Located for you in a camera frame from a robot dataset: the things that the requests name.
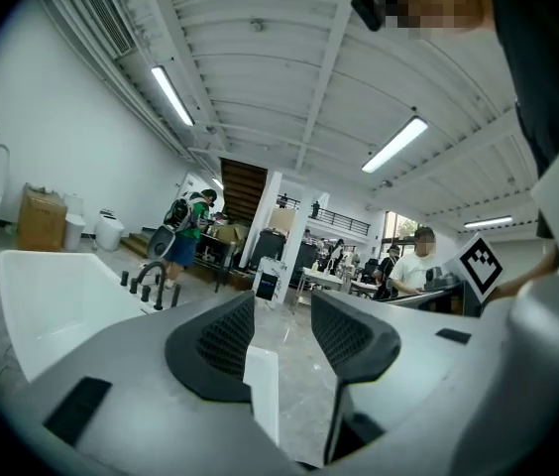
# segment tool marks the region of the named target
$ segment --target faucet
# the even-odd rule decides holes
[[[168,274],[167,270],[165,269],[165,265],[161,263],[161,261],[154,261],[150,263],[143,270],[141,270],[139,277],[137,277],[137,282],[140,284],[145,278],[145,275],[148,274],[148,271],[156,267],[161,268],[163,274],[161,275],[161,279],[159,280],[159,291],[157,293],[157,302],[154,304],[154,310],[163,310],[163,287],[165,286],[165,279]]]

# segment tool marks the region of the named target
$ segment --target balcony railing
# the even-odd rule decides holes
[[[282,195],[278,196],[278,201],[276,202],[276,206],[280,208],[293,210],[297,210],[299,208],[299,205],[300,203],[297,199],[284,197]],[[370,224],[362,222],[361,220],[347,217],[345,215],[342,215],[341,213],[335,213],[334,211],[324,210],[322,208],[315,210],[312,207],[310,209],[310,215],[308,216],[311,219],[330,224],[331,226],[335,226],[340,229],[345,229],[346,231],[349,231],[351,233],[368,236],[368,232],[370,231]]]

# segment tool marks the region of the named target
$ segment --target wooden stairs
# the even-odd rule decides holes
[[[146,233],[130,233],[121,238],[121,245],[134,252],[137,256],[147,259],[150,235]]]
[[[267,170],[227,159],[221,160],[224,208],[229,222],[251,225],[267,183]]]

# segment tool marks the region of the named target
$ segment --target man in white t-shirt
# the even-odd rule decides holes
[[[429,227],[419,227],[414,233],[415,249],[395,264],[390,273],[391,284],[398,290],[400,297],[422,293],[427,270],[440,266],[434,253],[436,236]]]

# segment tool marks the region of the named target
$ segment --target fluorescent light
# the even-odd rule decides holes
[[[423,120],[415,116],[414,118],[409,120],[407,125],[405,125],[402,130],[398,134],[396,134],[380,152],[373,156],[368,161],[368,163],[362,167],[362,170],[366,173],[375,172],[403,148],[409,145],[409,143],[420,136],[426,128],[427,124]]]
[[[480,220],[478,222],[467,222],[465,227],[493,226],[495,224],[508,224],[513,221],[513,217],[490,218],[489,220]]]
[[[176,90],[173,89],[171,81],[169,81],[168,75],[165,73],[165,69],[160,66],[154,67],[152,69],[152,74],[159,82],[161,89],[168,97],[169,102],[171,102],[171,105],[173,106],[173,109],[175,109],[176,113],[178,113],[178,116],[180,117],[180,120],[182,120],[182,123],[184,123],[188,127],[193,127],[193,120],[191,119],[191,116],[189,116],[189,113],[184,107],[184,104],[182,104],[180,97],[178,97]]]

